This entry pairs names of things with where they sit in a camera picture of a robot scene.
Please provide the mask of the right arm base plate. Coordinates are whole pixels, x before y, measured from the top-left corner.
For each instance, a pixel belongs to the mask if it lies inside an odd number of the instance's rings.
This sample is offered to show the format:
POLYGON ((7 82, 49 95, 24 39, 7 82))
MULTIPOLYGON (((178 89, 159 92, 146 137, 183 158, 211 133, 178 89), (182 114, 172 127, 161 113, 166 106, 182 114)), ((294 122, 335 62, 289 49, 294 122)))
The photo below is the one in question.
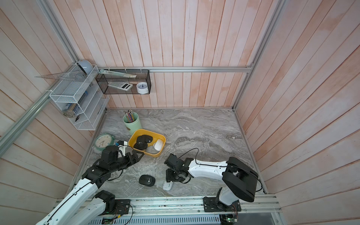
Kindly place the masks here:
POLYGON ((216 197, 204 197, 202 200, 205 212, 240 212, 242 210, 238 201, 225 205, 216 197))

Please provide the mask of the black mouse slim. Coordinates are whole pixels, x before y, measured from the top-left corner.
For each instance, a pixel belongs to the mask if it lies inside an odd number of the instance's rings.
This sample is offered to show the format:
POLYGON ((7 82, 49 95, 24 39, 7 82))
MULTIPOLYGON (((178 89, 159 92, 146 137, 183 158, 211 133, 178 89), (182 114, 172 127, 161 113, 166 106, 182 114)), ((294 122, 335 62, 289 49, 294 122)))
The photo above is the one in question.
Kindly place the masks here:
POLYGON ((144 135, 138 136, 136 140, 137 145, 144 145, 146 143, 144 135))

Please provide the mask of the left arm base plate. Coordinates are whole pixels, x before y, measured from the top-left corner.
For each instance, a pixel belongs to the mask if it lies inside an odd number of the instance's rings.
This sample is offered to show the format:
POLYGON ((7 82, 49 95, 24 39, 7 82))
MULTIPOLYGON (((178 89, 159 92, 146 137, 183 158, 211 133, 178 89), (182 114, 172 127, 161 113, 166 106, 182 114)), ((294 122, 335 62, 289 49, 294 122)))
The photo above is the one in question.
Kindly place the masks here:
POLYGON ((100 216, 113 214, 120 214, 122 216, 124 214, 128 214, 130 201, 130 199, 106 200, 105 211, 101 213, 100 216))

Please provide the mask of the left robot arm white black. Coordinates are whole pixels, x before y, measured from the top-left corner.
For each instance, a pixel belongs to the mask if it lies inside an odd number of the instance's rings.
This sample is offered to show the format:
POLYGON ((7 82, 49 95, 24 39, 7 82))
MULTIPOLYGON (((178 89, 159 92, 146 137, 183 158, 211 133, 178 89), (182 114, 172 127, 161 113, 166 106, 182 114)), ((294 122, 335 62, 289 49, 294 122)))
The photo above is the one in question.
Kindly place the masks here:
POLYGON ((143 152, 132 149, 123 155, 119 146, 107 146, 98 159, 88 168, 69 194, 38 225, 87 225, 104 212, 113 212, 115 196, 107 191, 100 191, 90 204, 79 211, 88 198, 95 194, 107 182, 112 173, 124 171, 136 164, 144 156, 143 152))

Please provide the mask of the grey mouse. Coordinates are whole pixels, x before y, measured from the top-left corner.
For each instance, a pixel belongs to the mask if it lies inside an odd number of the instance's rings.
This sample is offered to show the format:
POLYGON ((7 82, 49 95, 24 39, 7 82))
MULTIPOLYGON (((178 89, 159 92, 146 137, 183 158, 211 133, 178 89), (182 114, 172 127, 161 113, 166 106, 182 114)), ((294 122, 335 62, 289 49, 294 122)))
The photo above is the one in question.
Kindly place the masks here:
POLYGON ((159 151, 155 150, 152 146, 146 150, 147 153, 155 155, 158 154, 159 151))

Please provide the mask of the white mouse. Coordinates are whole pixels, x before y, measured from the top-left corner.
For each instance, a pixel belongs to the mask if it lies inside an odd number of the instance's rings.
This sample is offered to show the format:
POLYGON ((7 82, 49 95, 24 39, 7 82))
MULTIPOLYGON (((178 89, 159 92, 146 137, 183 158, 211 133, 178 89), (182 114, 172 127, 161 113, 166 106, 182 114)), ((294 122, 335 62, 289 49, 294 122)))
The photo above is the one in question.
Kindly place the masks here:
POLYGON ((164 146, 164 141, 161 139, 158 139, 155 144, 153 144, 153 148, 155 151, 160 152, 164 146))
POLYGON ((170 191, 172 186, 173 186, 172 181, 165 181, 164 184, 163 184, 163 190, 164 191, 170 191))

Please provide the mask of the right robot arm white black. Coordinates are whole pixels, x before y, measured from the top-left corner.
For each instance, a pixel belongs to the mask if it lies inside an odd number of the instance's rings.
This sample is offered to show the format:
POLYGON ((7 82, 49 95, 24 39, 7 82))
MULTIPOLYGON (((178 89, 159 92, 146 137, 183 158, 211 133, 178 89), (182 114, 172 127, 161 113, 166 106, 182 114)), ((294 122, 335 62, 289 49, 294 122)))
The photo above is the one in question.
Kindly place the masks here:
POLYGON ((207 162, 195 158, 180 159, 170 154, 165 160, 167 182, 186 183, 186 179, 210 178, 222 181, 226 187, 219 189, 215 202, 220 206, 231 206, 238 200, 254 202, 259 176, 257 172, 236 157, 227 161, 207 162))

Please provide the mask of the yellow plastic storage box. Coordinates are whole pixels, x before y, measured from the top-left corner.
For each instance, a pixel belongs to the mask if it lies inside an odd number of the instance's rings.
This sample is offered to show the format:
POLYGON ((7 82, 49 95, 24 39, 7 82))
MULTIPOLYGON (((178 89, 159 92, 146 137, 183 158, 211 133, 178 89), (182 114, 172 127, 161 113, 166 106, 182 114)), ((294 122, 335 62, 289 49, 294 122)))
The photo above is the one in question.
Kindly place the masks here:
POLYGON ((158 153, 158 154, 155 154, 155 155, 152 155, 152 154, 149 154, 146 152, 146 150, 138 150, 138 149, 135 149, 136 151, 139 151, 139 152, 144 152, 145 155, 148 155, 148 156, 152 156, 154 158, 157 158, 161 155, 164 147, 165 147, 165 143, 166 143, 166 138, 165 136, 161 135, 161 134, 158 134, 158 133, 155 133, 155 132, 152 132, 152 131, 149 131, 149 130, 145 130, 145 129, 139 129, 137 130, 133 135, 132 137, 130 138, 129 142, 128 142, 128 145, 131 146, 132 148, 134 147, 134 145, 137 143, 137 137, 138 136, 142 136, 142 135, 149 135, 149 136, 152 136, 153 137, 153 141, 151 143, 148 143, 148 148, 150 148, 151 146, 153 147, 153 144, 155 144, 155 142, 158 140, 158 139, 161 139, 164 141, 164 146, 162 148, 162 150, 158 153))

